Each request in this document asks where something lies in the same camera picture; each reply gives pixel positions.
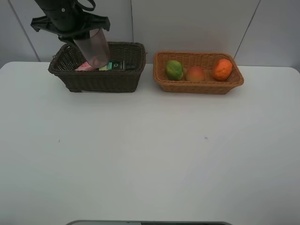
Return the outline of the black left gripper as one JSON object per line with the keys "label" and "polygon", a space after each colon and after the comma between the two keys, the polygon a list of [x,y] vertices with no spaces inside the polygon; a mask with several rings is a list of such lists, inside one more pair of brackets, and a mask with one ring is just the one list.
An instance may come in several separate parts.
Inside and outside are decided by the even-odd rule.
{"label": "black left gripper", "polygon": [[73,39],[86,39],[95,29],[110,30],[109,18],[92,14],[96,3],[88,2],[90,7],[77,0],[37,0],[45,15],[33,18],[30,25],[36,32],[44,30],[56,34],[61,42],[77,47]]}

